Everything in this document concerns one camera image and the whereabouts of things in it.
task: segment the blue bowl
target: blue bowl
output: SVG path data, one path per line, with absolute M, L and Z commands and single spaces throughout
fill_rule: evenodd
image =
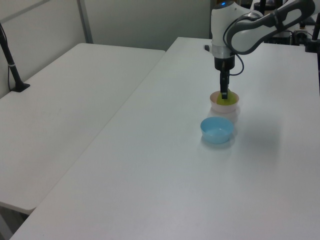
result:
M 212 144 L 227 142 L 234 131 L 234 125 L 224 117 L 208 117 L 201 122 L 201 131 L 204 140 Z

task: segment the white wall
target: white wall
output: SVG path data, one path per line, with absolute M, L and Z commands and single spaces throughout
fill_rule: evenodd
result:
M 209 38 L 210 0 L 85 0 L 95 44 L 167 50 L 177 37 Z
M 50 0 L 2 26 L 23 82 L 78 43 L 85 42 L 76 0 Z M 0 98 L 9 92 L 7 67 L 0 48 Z

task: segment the yellow bowl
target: yellow bowl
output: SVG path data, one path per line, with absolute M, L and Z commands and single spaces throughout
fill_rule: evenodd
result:
M 228 114 L 233 112 L 234 110 L 236 110 L 238 102 L 239 102 L 239 96 L 232 92 L 235 95 L 236 98 L 236 103 L 231 104 L 231 105 L 219 105 L 217 104 L 217 99 L 218 96 L 220 94 L 220 91 L 215 91 L 214 93 L 212 93 L 210 95 L 210 101 L 211 101 L 211 107 L 213 110 L 215 110 L 218 113 L 222 113 L 222 114 Z

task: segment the gray floor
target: gray floor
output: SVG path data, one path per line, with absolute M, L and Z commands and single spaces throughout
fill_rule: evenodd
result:
M 0 240 L 9 240 L 28 215 L 0 207 Z

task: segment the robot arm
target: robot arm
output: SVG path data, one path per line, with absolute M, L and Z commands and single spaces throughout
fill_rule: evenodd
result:
M 233 1 L 224 1 L 211 13 L 212 54 L 220 70 L 222 98 L 228 98 L 229 70 L 235 54 L 252 53 L 264 40 L 320 12 L 320 0 L 289 0 L 272 13 L 262 16 Z

